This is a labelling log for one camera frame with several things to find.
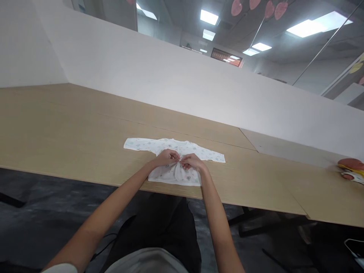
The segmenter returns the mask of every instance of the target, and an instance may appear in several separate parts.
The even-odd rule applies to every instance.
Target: forearm
[[[210,226],[213,248],[220,273],[244,272],[231,237],[230,227],[220,197],[208,169],[200,171],[202,195]]]
[[[155,168],[152,162],[117,188],[82,224],[75,235],[44,268],[61,263],[73,264],[78,272],[84,272],[105,233],[123,212]]]

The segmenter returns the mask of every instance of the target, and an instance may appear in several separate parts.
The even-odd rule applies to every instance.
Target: hand
[[[170,149],[163,150],[156,158],[151,162],[155,167],[165,166],[172,163],[177,163],[180,160],[179,154]]]
[[[186,170],[190,169],[191,167],[195,168],[195,170],[198,172],[207,169],[205,163],[203,163],[202,160],[199,159],[195,154],[185,155],[181,160],[181,164]]]

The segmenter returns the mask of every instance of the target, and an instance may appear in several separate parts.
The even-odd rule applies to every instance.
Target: white baby garment
[[[124,148],[136,151],[150,151],[156,155],[159,155],[165,149],[171,149],[178,152],[181,159],[187,154],[196,154],[201,160],[226,162],[223,154],[202,148],[189,141],[178,141],[173,138],[162,138],[160,140],[128,138],[124,143]],[[180,162],[157,167],[149,174],[148,180],[168,184],[201,186],[199,173],[194,168],[183,169]]]

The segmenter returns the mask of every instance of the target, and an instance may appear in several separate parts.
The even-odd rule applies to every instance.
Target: plush toy
[[[364,185],[364,163],[358,159],[345,158],[339,160],[337,165],[344,170],[342,177],[348,180],[359,182]]]

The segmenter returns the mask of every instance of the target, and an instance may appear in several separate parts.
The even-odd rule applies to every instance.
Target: table surface
[[[188,140],[223,203],[364,227],[364,187],[323,168],[259,154],[236,127],[72,84],[0,89],[0,166],[119,186],[155,155],[128,137]],[[200,187],[146,181],[142,190],[202,198]]]

